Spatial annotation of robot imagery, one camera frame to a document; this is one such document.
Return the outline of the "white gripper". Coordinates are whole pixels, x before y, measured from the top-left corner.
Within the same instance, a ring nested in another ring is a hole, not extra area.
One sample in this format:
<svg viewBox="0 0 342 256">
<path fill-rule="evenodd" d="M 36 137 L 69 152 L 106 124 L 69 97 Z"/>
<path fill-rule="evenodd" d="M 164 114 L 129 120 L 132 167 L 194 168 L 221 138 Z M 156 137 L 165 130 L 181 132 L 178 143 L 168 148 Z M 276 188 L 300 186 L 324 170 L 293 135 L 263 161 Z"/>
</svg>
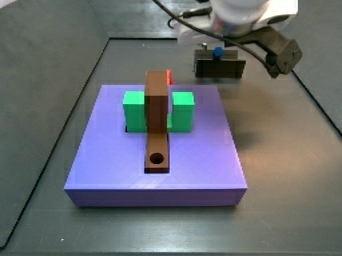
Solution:
<svg viewBox="0 0 342 256">
<path fill-rule="evenodd" d="M 221 40 L 221 22 L 215 15 L 178 17 L 173 21 L 177 44 L 182 46 L 213 43 Z"/>
</svg>

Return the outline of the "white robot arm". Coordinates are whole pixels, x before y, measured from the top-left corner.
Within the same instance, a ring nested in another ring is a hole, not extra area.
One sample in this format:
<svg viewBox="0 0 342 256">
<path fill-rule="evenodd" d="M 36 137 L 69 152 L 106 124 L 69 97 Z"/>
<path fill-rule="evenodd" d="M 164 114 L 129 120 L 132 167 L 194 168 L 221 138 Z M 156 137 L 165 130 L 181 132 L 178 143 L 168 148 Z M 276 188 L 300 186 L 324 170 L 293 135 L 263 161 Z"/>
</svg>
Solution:
<svg viewBox="0 0 342 256">
<path fill-rule="evenodd" d="M 297 14 L 297 0 L 208 0 L 205 7 L 180 14 L 173 22 L 178 45 L 215 42 L 213 33 L 239 43 L 285 42 L 279 30 Z"/>
</svg>

